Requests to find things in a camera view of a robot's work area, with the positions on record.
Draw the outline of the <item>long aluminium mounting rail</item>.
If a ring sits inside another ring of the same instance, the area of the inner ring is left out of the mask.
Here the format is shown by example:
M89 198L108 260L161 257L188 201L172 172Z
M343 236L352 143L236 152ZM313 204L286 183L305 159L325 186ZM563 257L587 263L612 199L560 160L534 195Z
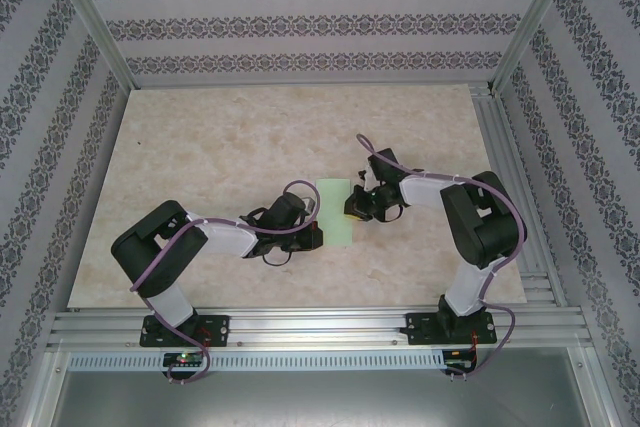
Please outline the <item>long aluminium mounting rail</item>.
M230 318L231 350L390 350L407 348L405 315L413 307L204 309ZM508 347L593 344L582 309L552 303L511 307L516 326ZM46 341L50 351L134 351L147 311L79 309L58 313Z

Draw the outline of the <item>light green paper sheet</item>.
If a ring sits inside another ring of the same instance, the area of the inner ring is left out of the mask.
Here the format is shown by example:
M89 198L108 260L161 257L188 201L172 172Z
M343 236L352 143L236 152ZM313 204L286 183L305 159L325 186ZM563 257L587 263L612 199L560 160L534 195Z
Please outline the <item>light green paper sheet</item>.
M323 243L328 247L352 245L353 226L344 214L344 204L351 194L349 179L325 178L316 180L320 194L320 211L317 216L319 228L323 231Z

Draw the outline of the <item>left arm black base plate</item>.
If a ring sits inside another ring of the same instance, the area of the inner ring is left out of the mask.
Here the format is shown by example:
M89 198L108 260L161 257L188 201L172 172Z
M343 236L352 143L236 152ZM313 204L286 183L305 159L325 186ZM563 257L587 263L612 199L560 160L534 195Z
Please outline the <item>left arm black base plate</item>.
M175 330L181 335L165 327L156 316L148 315L144 318L139 345L141 347L168 348L194 347L185 337L204 347L226 347L229 334L230 317L223 315L194 314Z

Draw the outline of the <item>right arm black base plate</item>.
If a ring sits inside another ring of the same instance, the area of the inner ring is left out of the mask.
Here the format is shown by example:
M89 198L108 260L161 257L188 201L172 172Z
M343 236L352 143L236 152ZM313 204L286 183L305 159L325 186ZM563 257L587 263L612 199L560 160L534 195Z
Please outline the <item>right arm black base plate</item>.
M491 345L497 342L493 317L489 312L470 316L447 317L442 312L412 312L405 316L406 326L400 329L410 345Z

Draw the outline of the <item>beige marble pattern board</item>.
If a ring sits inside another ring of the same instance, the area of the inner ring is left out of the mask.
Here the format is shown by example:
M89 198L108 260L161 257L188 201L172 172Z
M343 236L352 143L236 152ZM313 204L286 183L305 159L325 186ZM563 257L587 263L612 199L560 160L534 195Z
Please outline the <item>beige marble pattern board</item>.
M489 167L464 85L329 85L140 90L127 102L69 303L136 307L115 239L166 200L210 217L269 206L285 186L356 181L366 151L410 168L473 176ZM197 307L364 307L435 303L459 257L440 209L355 222L352 245L266 259L200 254L180 276Z

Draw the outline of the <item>aluminium side rails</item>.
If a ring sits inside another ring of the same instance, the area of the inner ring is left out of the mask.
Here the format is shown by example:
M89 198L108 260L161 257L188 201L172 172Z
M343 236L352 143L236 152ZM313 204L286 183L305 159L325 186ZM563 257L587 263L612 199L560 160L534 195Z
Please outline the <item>aluminium side rails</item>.
M515 263L527 300L582 309L561 280L504 108L485 83L471 83L469 93L491 168L526 224L527 241Z

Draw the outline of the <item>aluminium frame post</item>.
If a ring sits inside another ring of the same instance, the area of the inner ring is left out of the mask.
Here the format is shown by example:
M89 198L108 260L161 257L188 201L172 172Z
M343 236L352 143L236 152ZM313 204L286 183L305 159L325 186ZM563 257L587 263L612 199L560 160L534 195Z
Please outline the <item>aluminium frame post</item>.
M94 0L71 0L86 29L105 57L122 89L129 94L140 86L114 40Z
M508 83L524 50L542 22L553 0L532 0L513 38L502 56L492 80L489 82L493 94L501 93Z

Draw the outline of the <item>grey metal sheet panel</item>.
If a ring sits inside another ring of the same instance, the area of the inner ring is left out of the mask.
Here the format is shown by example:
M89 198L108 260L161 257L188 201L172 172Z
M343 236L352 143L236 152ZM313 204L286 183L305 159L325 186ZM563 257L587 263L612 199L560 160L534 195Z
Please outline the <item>grey metal sheet panel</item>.
M427 371L72 373L54 427L591 427L573 386L451 382Z

